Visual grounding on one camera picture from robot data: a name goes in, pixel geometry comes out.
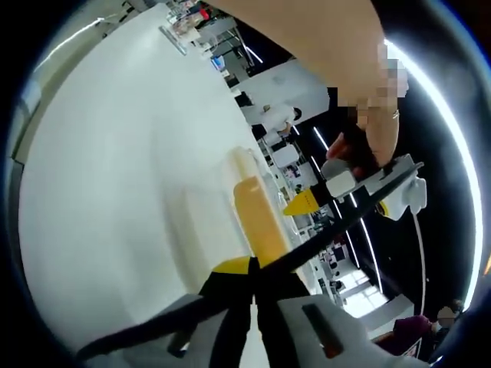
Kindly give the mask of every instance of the window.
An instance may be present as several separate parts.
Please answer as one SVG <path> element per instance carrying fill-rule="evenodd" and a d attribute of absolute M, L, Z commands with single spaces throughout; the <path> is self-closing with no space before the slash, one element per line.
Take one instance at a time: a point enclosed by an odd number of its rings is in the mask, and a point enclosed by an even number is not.
<path fill-rule="evenodd" d="M 347 297 L 344 310 L 351 316 L 360 318 L 387 302 L 388 299 L 385 295 L 381 294 L 375 286 L 370 286 L 355 295 Z"/>
<path fill-rule="evenodd" d="M 350 274 L 346 274 L 342 278 L 339 278 L 339 281 L 341 281 L 346 287 L 341 292 L 342 295 L 344 292 L 368 281 L 368 277 L 362 270 L 356 270 L 351 272 Z"/>

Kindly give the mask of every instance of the purple clothing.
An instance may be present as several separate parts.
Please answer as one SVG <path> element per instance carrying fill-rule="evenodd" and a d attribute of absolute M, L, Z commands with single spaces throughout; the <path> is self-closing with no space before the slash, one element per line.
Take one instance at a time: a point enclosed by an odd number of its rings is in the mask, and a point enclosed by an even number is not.
<path fill-rule="evenodd" d="M 431 322 L 425 316 L 396 320 L 392 332 L 392 336 L 383 339 L 377 345 L 392 355 L 401 355 L 421 337 L 431 332 Z"/>

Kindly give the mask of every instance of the finger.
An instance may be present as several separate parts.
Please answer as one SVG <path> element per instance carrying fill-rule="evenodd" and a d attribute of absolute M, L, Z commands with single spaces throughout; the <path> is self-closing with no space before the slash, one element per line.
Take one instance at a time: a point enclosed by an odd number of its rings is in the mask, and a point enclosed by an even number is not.
<path fill-rule="evenodd" d="M 356 179 L 361 179 L 364 176 L 364 170 L 360 166 L 355 167 L 352 172 Z"/>
<path fill-rule="evenodd" d="M 342 152 L 346 147 L 346 141 L 344 140 L 344 134 L 340 133 L 338 138 L 332 143 L 332 146 L 329 148 L 329 151 L 326 154 L 327 159 L 335 159 L 338 157 L 338 154 Z"/>
<path fill-rule="evenodd" d="M 378 111 L 367 125 L 365 130 L 368 145 L 380 167 L 392 159 L 399 133 L 399 121 L 387 111 Z"/>
<path fill-rule="evenodd" d="M 352 151 L 353 151 L 353 147 L 350 146 L 350 145 L 348 145 L 348 144 L 346 144 L 344 147 L 342 147 L 339 150 L 336 158 L 337 159 L 342 159 L 342 160 L 344 160 L 344 161 L 346 161 L 346 162 L 349 163 L 351 161 L 351 152 Z"/>

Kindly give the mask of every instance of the wall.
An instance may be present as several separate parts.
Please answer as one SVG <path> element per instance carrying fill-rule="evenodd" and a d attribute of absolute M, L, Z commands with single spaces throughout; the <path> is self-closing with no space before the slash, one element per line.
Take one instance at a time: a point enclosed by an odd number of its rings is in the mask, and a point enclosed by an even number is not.
<path fill-rule="evenodd" d="M 299 123 L 319 115 L 329 107 L 326 86 L 304 69 L 298 60 L 288 61 L 257 74 L 237 87 L 259 106 L 281 102 L 297 106 L 303 112 Z"/>
<path fill-rule="evenodd" d="M 205 261 L 208 276 L 245 255 L 229 241 L 217 250 L 222 231 L 192 258 L 180 241 L 191 224 L 176 223 L 176 213 L 190 211 L 183 193 L 196 187 L 207 205 L 209 192 L 221 196 L 229 230 L 240 230 L 221 186 L 234 175 L 211 173 L 236 146 L 260 151 L 221 74 L 168 42 L 159 9 L 118 28 L 73 69 L 25 164 L 18 220 L 25 275 L 39 314 L 71 351 L 196 292 L 187 278 L 204 280 L 189 265 Z M 215 226 L 228 225 L 220 218 Z"/>
<path fill-rule="evenodd" d="M 300 169 L 302 182 L 305 188 L 309 188 L 318 183 L 317 177 L 310 163 L 304 163 L 298 167 Z"/>
<path fill-rule="evenodd" d="M 401 294 L 360 319 L 368 330 L 369 338 L 373 339 L 391 331 L 395 320 L 413 315 L 414 304 Z"/>
<path fill-rule="evenodd" d="M 343 276 L 350 274 L 353 271 L 356 271 L 356 267 L 354 264 L 351 262 L 349 258 L 346 258 L 342 261 L 338 262 L 338 268 L 336 268 L 336 271 L 339 271 L 339 278 L 342 278 Z"/>

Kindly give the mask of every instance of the yellow tip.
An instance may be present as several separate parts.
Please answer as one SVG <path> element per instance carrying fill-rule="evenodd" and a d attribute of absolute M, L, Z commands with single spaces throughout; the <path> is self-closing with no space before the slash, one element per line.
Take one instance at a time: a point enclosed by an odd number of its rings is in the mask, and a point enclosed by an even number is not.
<path fill-rule="evenodd" d="M 315 200 L 310 189 L 297 194 L 294 199 L 283 210 L 283 215 L 307 215 L 319 209 L 319 204 Z"/>

